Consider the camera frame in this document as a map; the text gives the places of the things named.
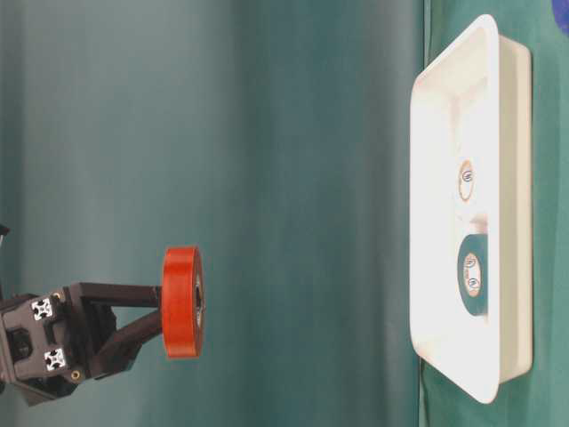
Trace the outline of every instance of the dark green tape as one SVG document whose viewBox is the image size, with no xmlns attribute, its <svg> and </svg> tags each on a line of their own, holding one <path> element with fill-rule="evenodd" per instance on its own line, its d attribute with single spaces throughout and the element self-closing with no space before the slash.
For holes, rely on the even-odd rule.
<svg viewBox="0 0 569 427">
<path fill-rule="evenodd" d="M 464 307 L 473 316 L 488 311 L 488 236 L 469 234 L 461 243 L 456 265 Z"/>
</svg>

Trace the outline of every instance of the white tray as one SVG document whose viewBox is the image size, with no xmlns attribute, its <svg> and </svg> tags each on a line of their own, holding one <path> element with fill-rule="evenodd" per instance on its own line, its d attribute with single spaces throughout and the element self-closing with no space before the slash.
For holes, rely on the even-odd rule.
<svg viewBox="0 0 569 427">
<path fill-rule="evenodd" d="M 532 364 L 531 58 L 491 16 L 417 77 L 410 161 L 413 347 L 489 403 Z M 487 254 L 459 262 L 468 235 L 485 236 Z M 481 270 L 468 270 L 476 261 Z M 482 270 L 485 304 L 473 315 L 463 298 L 482 300 L 461 292 L 479 292 Z M 461 291 L 461 279 L 473 287 Z"/>
</svg>

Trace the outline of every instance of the red tape roll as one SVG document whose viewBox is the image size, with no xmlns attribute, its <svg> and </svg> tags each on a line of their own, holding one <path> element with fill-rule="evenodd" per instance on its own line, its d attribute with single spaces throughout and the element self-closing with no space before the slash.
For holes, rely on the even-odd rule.
<svg viewBox="0 0 569 427">
<path fill-rule="evenodd" d="M 162 275 L 162 332 L 170 359 L 198 358 L 204 341 L 204 277 L 196 246 L 166 250 Z"/>
</svg>

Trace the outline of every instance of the green fabric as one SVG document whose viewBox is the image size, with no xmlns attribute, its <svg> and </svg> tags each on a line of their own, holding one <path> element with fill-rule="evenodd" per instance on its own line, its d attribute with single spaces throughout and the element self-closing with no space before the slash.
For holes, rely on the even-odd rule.
<svg viewBox="0 0 569 427">
<path fill-rule="evenodd" d="M 7 390 L 0 424 L 416 426 L 422 1 L 1 5 L 7 293 L 152 285 L 166 245 L 197 243 L 208 312 L 199 361 L 156 339 L 67 399 Z"/>
<path fill-rule="evenodd" d="M 569 405 L 569 37 L 557 28 L 550 1 L 431 0 L 430 59 L 478 15 L 533 56 L 533 369 L 501 386 L 481 405 L 432 367 L 423 374 L 428 414 L 422 426 L 567 425 Z"/>
</svg>

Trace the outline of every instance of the roll of tape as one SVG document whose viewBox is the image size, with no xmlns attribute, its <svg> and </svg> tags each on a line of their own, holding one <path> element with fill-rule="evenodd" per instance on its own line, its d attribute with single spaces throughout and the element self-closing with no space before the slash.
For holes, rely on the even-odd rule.
<svg viewBox="0 0 569 427">
<path fill-rule="evenodd" d="M 458 218 L 464 222 L 485 222 L 488 204 L 481 190 L 484 181 L 481 162 L 475 156 L 459 157 L 456 171 L 454 200 Z"/>
<path fill-rule="evenodd" d="M 462 240 L 457 261 L 459 291 L 466 310 L 473 316 L 488 311 L 488 236 L 468 234 Z"/>
<path fill-rule="evenodd" d="M 197 246 L 167 249 L 161 300 L 168 358 L 199 358 L 204 342 L 205 298 L 202 257 Z"/>
</svg>

